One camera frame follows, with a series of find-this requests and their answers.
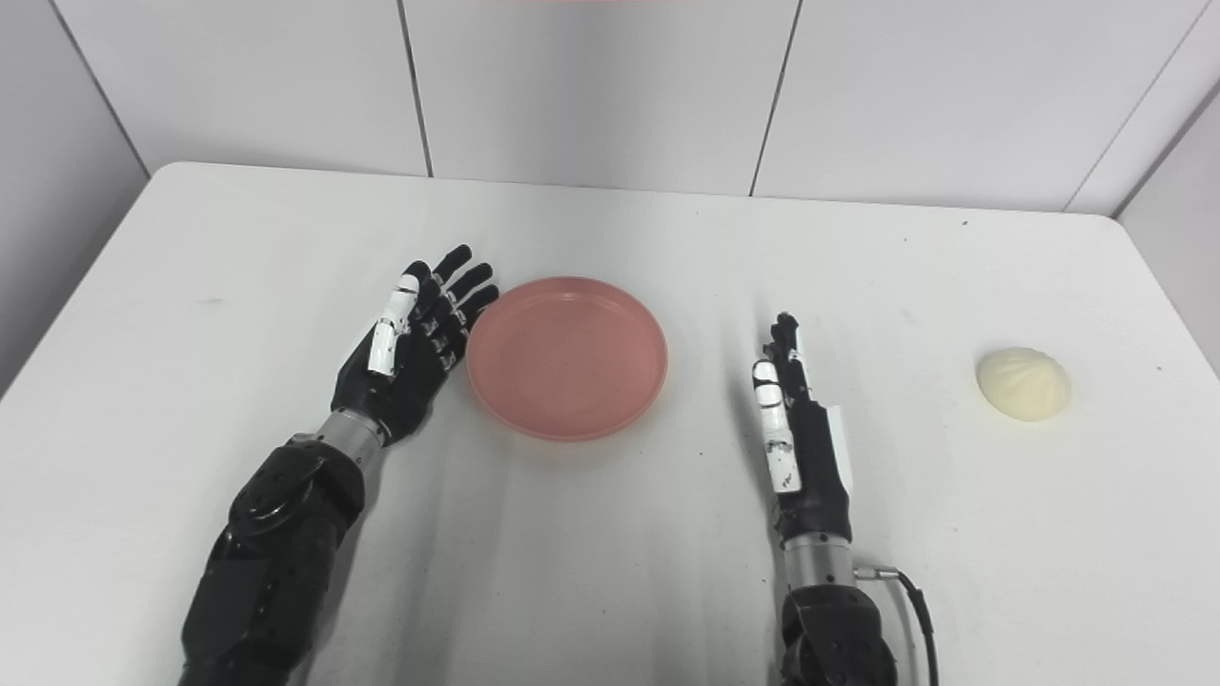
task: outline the black cable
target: black cable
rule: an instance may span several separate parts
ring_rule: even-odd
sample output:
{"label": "black cable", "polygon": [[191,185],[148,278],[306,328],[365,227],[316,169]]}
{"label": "black cable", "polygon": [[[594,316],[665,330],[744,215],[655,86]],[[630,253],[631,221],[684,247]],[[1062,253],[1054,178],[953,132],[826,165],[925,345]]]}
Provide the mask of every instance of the black cable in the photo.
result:
{"label": "black cable", "polygon": [[932,613],[927,612],[927,602],[924,601],[924,591],[920,591],[909,576],[898,571],[898,581],[906,590],[906,597],[915,608],[915,618],[919,620],[919,630],[924,634],[924,646],[927,649],[927,684],[939,686],[941,668],[936,663],[936,640],[932,638]]}

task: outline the white wall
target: white wall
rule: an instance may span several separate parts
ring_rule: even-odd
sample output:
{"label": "white wall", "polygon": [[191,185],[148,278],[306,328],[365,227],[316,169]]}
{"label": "white wall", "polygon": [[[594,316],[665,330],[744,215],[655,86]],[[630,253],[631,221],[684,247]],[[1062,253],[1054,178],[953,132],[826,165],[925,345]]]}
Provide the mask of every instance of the white wall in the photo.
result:
{"label": "white wall", "polygon": [[423,175],[394,0],[59,0],[150,171]]}
{"label": "white wall", "polygon": [[1220,98],[1213,96],[1119,221],[1220,370]]}
{"label": "white wall", "polygon": [[[756,194],[1063,210],[1207,7],[806,1]],[[1147,103],[1174,101],[1176,116],[1128,132],[1152,150],[1116,162],[1126,183],[1091,186],[1075,209],[1119,205],[1220,74],[1214,38],[1203,63]]]}
{"label": "white wall", "polygon": [[795,0],[407,0],[437,176],[749,192]]}
{"label": "white wall", "polygon": [[146,177],[43,0],[0,2],[0,94],[2,393]]}
{"label": "white wall", "polygon": [[418,105],[437,176],[745,194],[799,6],[758,194],[1110,212],[1220,77],[1209,0],[60,2],[151,168],[427,173]]}

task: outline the pink plate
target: pink plate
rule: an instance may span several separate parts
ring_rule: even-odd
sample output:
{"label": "pink plate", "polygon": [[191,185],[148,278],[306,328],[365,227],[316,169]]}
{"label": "pink plate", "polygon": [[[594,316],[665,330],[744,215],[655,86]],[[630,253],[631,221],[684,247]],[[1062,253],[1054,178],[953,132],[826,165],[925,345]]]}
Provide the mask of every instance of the pink plate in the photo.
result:
{"label": "pink plate", "polygon": [[592,278],[518,286],[475,325],[466,364],[495,419],[551,441],[614,433],[665,382],[665,334],[639,300]]}

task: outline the white finger segment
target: white finger segment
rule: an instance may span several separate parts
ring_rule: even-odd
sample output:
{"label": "white finger segment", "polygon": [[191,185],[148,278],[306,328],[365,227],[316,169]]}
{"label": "white finger segment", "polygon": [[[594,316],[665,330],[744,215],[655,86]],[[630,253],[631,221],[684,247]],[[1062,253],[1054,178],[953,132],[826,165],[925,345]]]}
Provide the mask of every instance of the white finger segment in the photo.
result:
{"label": "white finger segment", "polygon": [[780,376],[769,360],[754,364],[754,397],[762,417],[762,444],[766,448],[766,466],[771,472],[771,488],[776,493],[800,491],[800,469],[788,427],[788,410],[783,404]]}
{"label": "white finger segment", "polygon": [[826,424],[831,427],[831,444],[834,446],[834,466],[848,496],[852,496],[852,455],[847,450],[847,430],[843,427],[842,405],[826,408]]}
{"label": "white finger segment", "polygon": [[[814,398],[814,387],[809,383],[809,366],[805,363],[805,342],[800,338],[800,331],[795,332],[797,336],[797,349],[788,352],[788,359],[800,363],[800,374],[805,377],[805,389],[809,392],[809,399],[814,403],[817,400]],[[839,481],[843,483],[843,489],[847,494],[852,494],[852,457],[847,450],[847,432],[843,428],[843,408],[839,405],[831,405],[826,408],[826,424],[830,426],[831,431],[831,446],[834,448],[834,469],[839,472]]]}
{"label": "white finger segment", "polygon": [[381,319],[373,325],[373,342],[368,350],[368,371],[382,376],[394,376],[394,356],[398,339],[406,333],[406,315],[415,308],[420,295],[420,280],[404,273],[398,287],[389,294],[389,301]]}

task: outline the robotic arm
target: robotic arm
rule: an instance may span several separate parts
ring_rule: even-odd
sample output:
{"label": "robotic arm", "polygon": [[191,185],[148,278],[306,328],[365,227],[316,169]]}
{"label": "robotic arm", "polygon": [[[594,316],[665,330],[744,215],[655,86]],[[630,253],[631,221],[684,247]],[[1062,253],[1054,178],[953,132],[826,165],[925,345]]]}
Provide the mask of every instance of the robotic arm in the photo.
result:
{"label": "robotic arm", "polygon": [[852,560],[850,463],[837,408],[810,391],[797,320],[771,327],[766,359],[754,365],[767,469],[776,493],[788,594],[781,609],[783,686],[894,686],[894,658],[881,615],[856,579],[895,579],[906,587],[927,642],[930,686],[937,685],[932,623],[922,592],[893,568]]}
{"label": "robotic arm", "polygon": [[331,416],[276,448],[238,492],[182,630],[179,686],[282,686],[310,651],[334,555],[365,508],[364,469],[414,433],[499,295],[466,245],[406,269],[339,370]]}

